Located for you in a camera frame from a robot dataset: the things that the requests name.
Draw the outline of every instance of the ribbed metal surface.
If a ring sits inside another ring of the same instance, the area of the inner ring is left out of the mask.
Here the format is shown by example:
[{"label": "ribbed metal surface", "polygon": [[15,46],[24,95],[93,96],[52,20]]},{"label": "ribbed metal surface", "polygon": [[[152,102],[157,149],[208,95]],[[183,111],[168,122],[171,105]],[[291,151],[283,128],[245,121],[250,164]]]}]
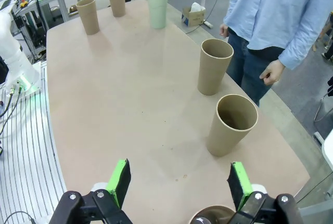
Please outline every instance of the ribbed metal surface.
[{"label": "ribbed metal surface", "polygon": [[[52,214],[66,190],[50,124],[45,62],[41,77],[42,90],[18,101],[0,137],[4,149],[0,157],[0,223],[18,210],[37,219]],[[8,99],[1,90],[6,105]],[[14,108],[13,101],[0,128]],[[27,215],[16,214],[8,223],[27,220]]]}]

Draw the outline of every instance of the blue shirt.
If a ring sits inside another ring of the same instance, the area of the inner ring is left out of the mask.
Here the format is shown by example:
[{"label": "blue shirt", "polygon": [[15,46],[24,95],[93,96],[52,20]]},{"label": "blue shirt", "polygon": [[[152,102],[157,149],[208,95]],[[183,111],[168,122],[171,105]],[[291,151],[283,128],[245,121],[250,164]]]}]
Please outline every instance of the blue shirt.
[{"label": "blue shirt", "polygon": [[224,23],[249,42],[249,49],[285,49],[279,60],[294,69],[308,54],[332,9],[333,0],[230,0]]}]

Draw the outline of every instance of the blue jeans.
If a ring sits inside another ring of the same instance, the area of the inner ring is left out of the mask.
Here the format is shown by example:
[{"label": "blue jeans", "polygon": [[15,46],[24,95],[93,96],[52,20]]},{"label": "blue jeans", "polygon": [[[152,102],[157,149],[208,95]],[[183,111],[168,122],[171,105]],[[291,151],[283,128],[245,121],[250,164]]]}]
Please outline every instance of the blue jeans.
[{"label": "blue jeans", "polygon": [[229,35],[228,43],[234,49],[234,56],[230,61],[227,74],[259,106],[259,100],[271,88],[259,78],[270,61],[251,54],[247,49],[249,42],[235,34]]}]

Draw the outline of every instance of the hand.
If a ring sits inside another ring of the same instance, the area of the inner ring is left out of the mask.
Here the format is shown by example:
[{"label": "hand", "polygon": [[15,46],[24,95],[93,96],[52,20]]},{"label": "hand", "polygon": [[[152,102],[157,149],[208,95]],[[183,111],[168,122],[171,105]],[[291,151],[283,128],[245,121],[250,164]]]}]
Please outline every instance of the hand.
[{"label": "hand", "polygon": [[284,69],[285,66],[281,61],[278,59],[274,60],[266,67],[259,78],[264,80],[265,85],[273,85],[275,82],[279,81]]},{"label": "hand", "polygon": [[220,25],[220,36],[227,38],[229,36],[228,26],[225,24]]}]

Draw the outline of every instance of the green cup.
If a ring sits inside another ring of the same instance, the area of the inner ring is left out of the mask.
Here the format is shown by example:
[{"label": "green cup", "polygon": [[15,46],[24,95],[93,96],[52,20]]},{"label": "green cup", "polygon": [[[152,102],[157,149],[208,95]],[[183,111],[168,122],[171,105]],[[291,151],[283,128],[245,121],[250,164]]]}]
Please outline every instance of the green cup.
[{"label": "green cup", "polygon": [[165,28],[168,0],[148,0],[150,25],[154,29]]}]

